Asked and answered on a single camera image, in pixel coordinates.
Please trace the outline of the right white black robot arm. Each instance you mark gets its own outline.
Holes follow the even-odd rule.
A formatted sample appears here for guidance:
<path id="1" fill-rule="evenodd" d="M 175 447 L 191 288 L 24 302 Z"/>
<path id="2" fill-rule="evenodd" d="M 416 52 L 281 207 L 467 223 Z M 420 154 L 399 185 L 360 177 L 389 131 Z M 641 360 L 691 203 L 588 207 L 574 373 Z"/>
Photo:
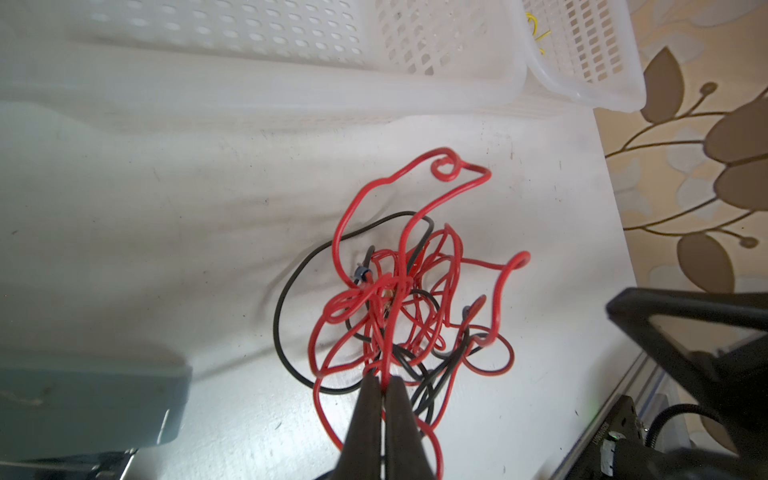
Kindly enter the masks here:
<path id="1" fill-rule="evenodd" d="M 767 295 L 628 288 L 606 306 L 609 319 L 694 398 L 670 406 L 643 433 L 622 395 L 589 438 L 569 479 L 764 479 L 767 476 Z M 746 327 L 761 333 L 714 355 L 691 351 L 652 325 L 658 316 Z M 724 427 L 733 455 L 703 449 L 661 452 L 656 441 L 674 417 L 699 414 Z"/>

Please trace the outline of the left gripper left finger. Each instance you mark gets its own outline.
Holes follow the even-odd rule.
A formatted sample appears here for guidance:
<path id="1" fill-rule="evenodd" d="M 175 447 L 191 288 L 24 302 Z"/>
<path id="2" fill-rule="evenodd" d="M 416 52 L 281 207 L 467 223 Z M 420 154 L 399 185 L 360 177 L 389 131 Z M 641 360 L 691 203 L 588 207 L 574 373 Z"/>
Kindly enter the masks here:
<path id="1" fill-rule="evenodd" d="M 332 480 L 378 480 L 381 476 L 382 391 L 378 378 L 362 380 L 347 436 Z"/>

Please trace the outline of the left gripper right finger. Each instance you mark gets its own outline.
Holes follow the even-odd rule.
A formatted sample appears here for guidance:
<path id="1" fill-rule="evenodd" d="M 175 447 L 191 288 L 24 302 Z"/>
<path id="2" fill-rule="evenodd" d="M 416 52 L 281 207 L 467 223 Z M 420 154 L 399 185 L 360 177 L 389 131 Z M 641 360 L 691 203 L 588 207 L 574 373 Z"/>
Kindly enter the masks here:
<path id="1" fill-rule="evenodd" d="M 385 478 L 432 480 L 430 467 L 402 378 L 392 377 L 384 394 Z"/>

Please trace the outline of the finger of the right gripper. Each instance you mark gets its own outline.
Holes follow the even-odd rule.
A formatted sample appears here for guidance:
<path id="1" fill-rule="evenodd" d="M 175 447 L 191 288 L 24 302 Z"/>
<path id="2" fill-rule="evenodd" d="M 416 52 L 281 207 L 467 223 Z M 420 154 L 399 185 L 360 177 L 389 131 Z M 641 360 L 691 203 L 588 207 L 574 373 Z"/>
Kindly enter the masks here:
<path id="1" fill-rule="evenodd" d="M 767 294 L 627 288 L 606 306 L 608 318 L 698 403 L 715 411 L 735 444 L 767 442 Z M 716 353 L 675 336 L 671 322 L 708 331 L 751 330 Z"/>

